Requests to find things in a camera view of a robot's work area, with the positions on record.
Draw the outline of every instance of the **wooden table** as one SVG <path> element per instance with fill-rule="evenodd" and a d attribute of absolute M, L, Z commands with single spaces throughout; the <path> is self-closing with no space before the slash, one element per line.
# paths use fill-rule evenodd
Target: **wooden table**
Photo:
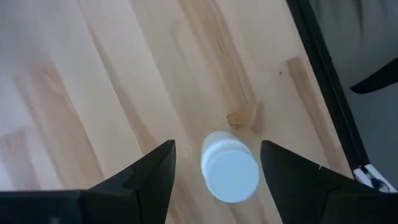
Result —
<path fill-rule="evenodd" d="M 0 32 L 0 189 L 88 188 L 176 139 L 167 223 L 281 223 L 263 176 L 206 189 L 215 130 L 351 175 L 283 0 L 5 0 Z"/>

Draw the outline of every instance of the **white cylinder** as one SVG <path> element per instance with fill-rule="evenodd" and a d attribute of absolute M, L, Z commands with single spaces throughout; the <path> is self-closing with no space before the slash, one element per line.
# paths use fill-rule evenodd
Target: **white cylinder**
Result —
<path fill-rule="evenodd" d="M 201 147 L 201 173 L 209 191 L 224 202 L 248 199 L 259 184 L 259 168 L 250 149 L 233 134 L 216 131 Z"/>

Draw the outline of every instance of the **black edge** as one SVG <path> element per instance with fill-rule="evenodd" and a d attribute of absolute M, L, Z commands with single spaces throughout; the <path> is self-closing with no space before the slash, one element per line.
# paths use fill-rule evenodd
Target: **black edge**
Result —
<path fill-rule="evenodd" d="M 310 59 L 351 170 L 369 164 L 314 11 L 308 0 L 286 0 Z"/>
<path fill-rule="evenodd" d="M 330 195 L 333 198 L 333 194 L 346 195 L 351 198 L 351 203 L 357 203 L 355 199 L 365 195 L 383 194 L 358 181 L 319 166 L 271 141 L 261 143 L 261 166 L 284 224 L 321 223 L 325 219 L 323 214 L 325 208 L 329 206 Z M 352 215 L 355 216 L 359 212 L 372 209 L 372 207 L 364 207 L 364 210 L 358 211 L 356 207 L 347 208 L 349 207 L 342 210 L 339 206 L 337 209 L 329 206 L 331 211 L 328 214 L 332 216 L 332 220 L 336 220 L 347 214 L 353 213 Z"/>

